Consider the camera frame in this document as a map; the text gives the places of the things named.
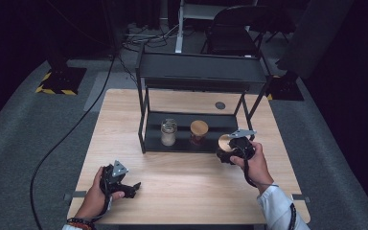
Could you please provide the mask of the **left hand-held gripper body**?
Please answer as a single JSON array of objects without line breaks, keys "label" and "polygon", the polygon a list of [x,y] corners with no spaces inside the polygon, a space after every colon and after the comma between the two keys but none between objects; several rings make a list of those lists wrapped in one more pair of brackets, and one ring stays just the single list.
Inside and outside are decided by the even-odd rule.
[{"label": "left hand-held gripper body", "polygon": [[123,178],[128,173],[128,169],[118,160],[114,164],[109,164],[103,168],[100,188],[104,194],[129,191],[129,187],[122,183]]}]

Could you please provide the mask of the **black folding chair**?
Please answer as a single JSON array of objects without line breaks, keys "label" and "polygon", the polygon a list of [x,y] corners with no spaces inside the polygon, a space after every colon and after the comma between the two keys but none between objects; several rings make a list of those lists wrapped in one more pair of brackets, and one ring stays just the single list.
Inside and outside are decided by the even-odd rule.
[{"label": "black folding chair", "polygon": [[241,5],[220,11],[205,31],[200,53],[260,58],[262,38],[271,16],[266,6]]}]

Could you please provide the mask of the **white desk frame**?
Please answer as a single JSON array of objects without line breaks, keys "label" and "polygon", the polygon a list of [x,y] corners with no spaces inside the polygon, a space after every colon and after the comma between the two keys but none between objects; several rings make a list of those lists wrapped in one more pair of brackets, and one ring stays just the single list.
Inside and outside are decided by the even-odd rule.
[{"label": "white desk frame", "polygon": [[180,0],[175,52],[182,52],[184,38],[183,27],[185,19],[213,20],[215,16],[223,10],[223,6],[187,4],[184,0]]}]

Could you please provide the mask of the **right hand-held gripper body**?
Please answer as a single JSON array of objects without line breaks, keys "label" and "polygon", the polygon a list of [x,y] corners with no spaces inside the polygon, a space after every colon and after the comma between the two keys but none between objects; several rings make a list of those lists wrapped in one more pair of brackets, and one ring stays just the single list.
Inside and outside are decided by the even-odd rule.
[{"label": "right hand-held gripper body", "polygon": [[229,134],[229,146],[234,151],[234,155],[249,160],[255,154],[250,141],[254,139],[255,130],[238,129]]}]

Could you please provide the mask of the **grey metal table bracket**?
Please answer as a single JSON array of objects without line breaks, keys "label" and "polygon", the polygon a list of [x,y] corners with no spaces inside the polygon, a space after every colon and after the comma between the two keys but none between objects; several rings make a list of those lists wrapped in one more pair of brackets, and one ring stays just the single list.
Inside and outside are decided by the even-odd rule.
[{"label": "grey metal table bracket", "polygon": [[301,194],[291,194],[292,200],[305,201],[306,203],[311,203],[311,199],[308,196]]},{"label": "grey metal table bracket", "polygon": [[72,201],[74,197],[85,197],[86,191],[74,191],[71,194],[64,194],[63,200],[64,201]]}]

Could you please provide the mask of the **glass jar with wooden lid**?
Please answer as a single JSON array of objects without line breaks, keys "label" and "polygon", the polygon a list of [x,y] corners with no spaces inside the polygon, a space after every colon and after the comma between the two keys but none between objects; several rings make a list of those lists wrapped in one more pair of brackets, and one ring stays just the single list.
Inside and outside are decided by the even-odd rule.
[{"label": "glass jar with wooden lid", "polygon": [[218,149],[217,149],[217,157],[221,154],[231,154],[234,153],[234,149],[230,147],[231,138],[227,134],[223,134],[218,138]]},{"label": "glass jar with wooden lid", "polygon": [[202,120],[192,121],[190,125],[191,138],[190,141],[193,145],[200,146],[209,131],[209,127],[206,122]]}]

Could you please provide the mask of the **black base with yellow stripes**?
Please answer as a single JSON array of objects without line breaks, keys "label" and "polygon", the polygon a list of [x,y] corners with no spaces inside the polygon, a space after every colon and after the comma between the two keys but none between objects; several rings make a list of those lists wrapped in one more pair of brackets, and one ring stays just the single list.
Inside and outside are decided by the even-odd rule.
[{"label": "black base with yellow stripes", "polygon": [[64,71],[50,69],[43,77],[36,93],[77,95],[86,68],[67,67]]}]

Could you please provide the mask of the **black stand base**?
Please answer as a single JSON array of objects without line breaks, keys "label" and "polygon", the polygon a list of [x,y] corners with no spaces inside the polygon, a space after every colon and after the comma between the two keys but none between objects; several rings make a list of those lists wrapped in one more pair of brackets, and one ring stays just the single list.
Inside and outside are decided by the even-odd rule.
[{"label": "black stand base", "polygon": [[304,97],[294,76],[274,76],[265,95],[269,100],[303,101]]}]

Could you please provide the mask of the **person's right hand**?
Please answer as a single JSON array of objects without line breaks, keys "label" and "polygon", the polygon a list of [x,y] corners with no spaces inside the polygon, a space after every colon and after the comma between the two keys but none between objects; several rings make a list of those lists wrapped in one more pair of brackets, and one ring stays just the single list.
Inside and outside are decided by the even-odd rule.
[{"label": "person's right hand", "polygon": [[251,145],[255,149],[255,154],[248,160],[249,168],[246,168],[244,161],[238,156],[231,156],[230,160],[245,173],[248,173],[248,178],[256,185],[259,193],[262,194],[274,182],[274,179],[268,171],[262,144],[251,142]]}]

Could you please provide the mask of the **person's left hand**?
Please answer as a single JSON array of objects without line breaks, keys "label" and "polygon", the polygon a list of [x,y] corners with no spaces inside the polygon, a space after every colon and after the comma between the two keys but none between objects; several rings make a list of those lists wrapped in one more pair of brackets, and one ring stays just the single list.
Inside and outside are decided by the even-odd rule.
[{"label": "person's left hand", "polygon": [[99,167],[93,184],[84,197],[81,207],[75,214],[76,219],[93,219],[102,214],[105,206],[105,194],[100,188],[101,176],[103,174],[103,168]]}]

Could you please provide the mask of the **glass jar with metal lid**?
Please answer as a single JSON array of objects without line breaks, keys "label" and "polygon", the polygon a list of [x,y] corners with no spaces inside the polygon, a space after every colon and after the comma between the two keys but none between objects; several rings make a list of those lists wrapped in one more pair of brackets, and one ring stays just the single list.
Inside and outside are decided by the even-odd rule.
[{"label": "glass jar with metal lid", "polygon": [[172,146],[175,143],[177,123],[175,119],[165,119],[161,124],[161,142],[164,146]]}]

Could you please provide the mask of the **black metal rack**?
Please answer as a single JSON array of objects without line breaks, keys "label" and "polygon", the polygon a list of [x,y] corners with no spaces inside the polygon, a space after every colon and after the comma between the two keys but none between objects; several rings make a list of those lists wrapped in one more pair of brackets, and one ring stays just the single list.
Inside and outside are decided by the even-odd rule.
[{"label": "black metal rack", "polygon": [[[251,127],[251,119],[272,81],[262,57],[148,53],[144,48],[138,53],[135,71],[141,102],[138,136],[143,152],[213,152],[218,146],[216,141],[219,136],[238,126],[235,112],[217,114],[151,110],[151,88],[239,94],[236,108],[244,110],[245,121]],[[161,124],[169,118],[178,123],[178,133],[174,144],[166,147],[161,144]],[[196,118],[209,126],[209,133],[200,145],[190,142],[190,124]]]}]

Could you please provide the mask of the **grey curtain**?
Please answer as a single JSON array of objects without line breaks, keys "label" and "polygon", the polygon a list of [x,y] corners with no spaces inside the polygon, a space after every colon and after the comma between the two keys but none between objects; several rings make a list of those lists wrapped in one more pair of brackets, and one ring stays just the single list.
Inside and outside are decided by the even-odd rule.
[{"label": "grey curtain", "polygon": [[281,70],[307,79],[334,40],[355,0],[310,0],[282,57]]}]

